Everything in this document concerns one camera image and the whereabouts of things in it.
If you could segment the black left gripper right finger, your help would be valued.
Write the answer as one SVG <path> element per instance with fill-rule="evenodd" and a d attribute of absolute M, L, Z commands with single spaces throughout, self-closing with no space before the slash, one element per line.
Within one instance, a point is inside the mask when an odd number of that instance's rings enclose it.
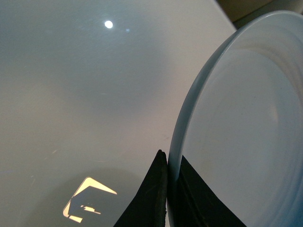
<path fill-rule="evenodd" d="M 215 195 L 185 157 L 178 178 L 168 184 L 172 227 L 244 227 L 245 224 Z"/>

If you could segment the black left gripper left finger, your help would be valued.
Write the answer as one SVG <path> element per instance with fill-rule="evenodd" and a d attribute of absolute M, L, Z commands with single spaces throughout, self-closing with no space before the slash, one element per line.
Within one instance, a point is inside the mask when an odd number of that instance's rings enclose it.
<path fill-rule="evenodd" d="M 164 227 L 168 186 L 166 154 L 158 150 L 142 184 L 115 227 Z"/>

